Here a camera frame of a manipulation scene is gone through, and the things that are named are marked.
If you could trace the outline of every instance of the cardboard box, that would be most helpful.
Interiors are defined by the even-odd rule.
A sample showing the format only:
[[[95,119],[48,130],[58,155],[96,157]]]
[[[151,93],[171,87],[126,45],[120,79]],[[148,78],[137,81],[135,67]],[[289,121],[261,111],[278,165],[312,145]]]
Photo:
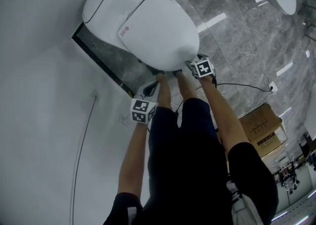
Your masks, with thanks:
[[[263,104],[245,115],[240,122],[248,140],[260,157],[278,148],[287,140],[282,120],[275,115],[268,104]]]

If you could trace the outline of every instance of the person's arm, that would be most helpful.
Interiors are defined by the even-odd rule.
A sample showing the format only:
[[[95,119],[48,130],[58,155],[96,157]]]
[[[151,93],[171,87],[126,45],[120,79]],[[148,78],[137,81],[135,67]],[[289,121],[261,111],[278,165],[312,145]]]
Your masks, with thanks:
[[[211,106],[226,152],[229,153],[236,144],[249,143],[233,109],[212,84],[212,78],[205,76],[199,81]]]
[[[145,166],[147,125],[138,123],[128,145],[118,179],[118,193],[128,192],[140,198]]]

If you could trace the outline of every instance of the power plug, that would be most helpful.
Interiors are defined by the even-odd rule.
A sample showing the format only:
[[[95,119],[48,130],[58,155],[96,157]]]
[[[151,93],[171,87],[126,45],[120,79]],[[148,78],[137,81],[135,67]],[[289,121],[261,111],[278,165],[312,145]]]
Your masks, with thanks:
[[[278,88],[277,88],[277,86],[276,86],[276,84],[275,84],[274,82],[271,82],[271,83],[269,84],[269,87],[272,87],[272,92],[273,92],[273,94],[276,94],[276,93],[277,93]]]

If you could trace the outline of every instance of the white wall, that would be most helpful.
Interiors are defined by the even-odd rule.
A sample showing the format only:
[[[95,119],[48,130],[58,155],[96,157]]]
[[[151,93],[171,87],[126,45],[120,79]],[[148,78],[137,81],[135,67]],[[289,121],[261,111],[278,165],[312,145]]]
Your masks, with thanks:
[[[0,0],[2,225],[69,223],[76,155],[94,95],[75,224],[100,224],[113,202],[134,126],[130,98],[70,39],[83,3]]]

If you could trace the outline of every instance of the marble floor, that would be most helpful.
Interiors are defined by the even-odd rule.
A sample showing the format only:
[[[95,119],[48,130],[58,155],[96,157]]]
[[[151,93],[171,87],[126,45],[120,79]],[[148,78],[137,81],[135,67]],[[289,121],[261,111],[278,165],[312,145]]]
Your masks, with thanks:
[[[312,85],[316,82],[316,43],[304,36],[309,11],[299,13],[304,1],[316,6],[315,0],[297,0],[297,13],[285,15],[265,0],[176,0],[197,27],[199,52],[210,56],[218,83],[251,84],[266,89],[263,81],[274,81],[278,92],[263,93],[236,85],[218,87],[237,115],[242,115],[267,100],[281,115],[288,135],[286,152],[297,157],[298,141],[306,131],[304,120]],[[134,92],[154,80],[135,56],[94,37],[86,27],[78,37]],[[291,66],[283,74],[278,71]],[[184,70],[197,87],[198,81]],[[176,109],[182,97],[176,79],[167,75]],[[200,98],[206,100],[203,91]]]

